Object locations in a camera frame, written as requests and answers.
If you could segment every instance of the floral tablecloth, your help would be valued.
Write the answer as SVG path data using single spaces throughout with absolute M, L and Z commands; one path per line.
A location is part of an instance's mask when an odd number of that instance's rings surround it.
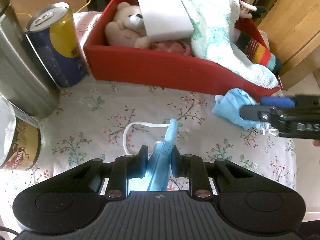
M 83 46 L 99 13 L 75 14 Z M 267 178 L 295 188 L 296 158 L 292 139 L 243 130 L 211 113 L 214 96 L 129 83 L 96 81 L 88 75 L 78 85 L 61 90 L 59 106 L 40 120 L 44 145 L 29 171 L 0 170 L 0 215 L 5 226 L 20 231 L 12 213 L 16 195 L 92 158 L 113 162 L 124 154 L 122 136 L 130 122 L 179 122 L 176 146 L 181 154 L 201 156 L 207 162 L 230 160 Z M 141 145 L 149 152 L 166 128 L 133 125 L 127 136 L 129 151 Z M 188 180 L 170 177 L 168 190 L 188 189 Z

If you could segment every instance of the tin can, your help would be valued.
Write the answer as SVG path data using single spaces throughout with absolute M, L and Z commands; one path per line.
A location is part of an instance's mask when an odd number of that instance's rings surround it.
M 42 145 L 37 121 L 3 97 L 0 97 L 0 112 L 0 169 L 32 168 Z
M 86 67 L 67 3 L 55 3 L 38 12 L 26 29 L 36 52 L 60 87 L 70 87 L 82 80 Z

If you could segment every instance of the blue cloth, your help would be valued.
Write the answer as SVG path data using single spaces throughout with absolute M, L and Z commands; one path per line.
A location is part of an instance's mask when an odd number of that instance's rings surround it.
M 178 122 L 175 119 L 171 119 L 164 139 L 156 142 L 153 154 L 147 163 L 145 176 L 142 179 L 131 179 L 129 181 L 129 192 L 131 190 L 167 190 L 169 183 L 171 152 L 177 131 Z
M 239 110 L 244 105 L 256 105 L 256 101 L 242 89 L 234 88 L 229 90 L 223 98 L 216 100 L 212 113 L 230 120 L 232 123 L 242 126 L 245 130 L 255 127 L 259 130 L 268 129 L 266 122 L 243 120 Z

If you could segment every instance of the black cable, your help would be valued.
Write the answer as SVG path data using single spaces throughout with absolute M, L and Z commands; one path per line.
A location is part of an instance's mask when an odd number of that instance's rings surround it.
M 5 232 L 8 232 L 8 233 L 14 234 L 16 236 L 19 235 L 18 232 L 14 231 L 14 230 L 12 230 L 10 228 L 0 227 L 0 231 L 5 231 Z

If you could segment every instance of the can lid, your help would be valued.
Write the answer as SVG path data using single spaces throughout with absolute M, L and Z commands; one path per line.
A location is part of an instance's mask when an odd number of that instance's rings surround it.
M 27 24 L 28 32 L 39 32 L 61 20 L 68 12 L 69 5 L 64 2 L 52 4 L 30 19 Z

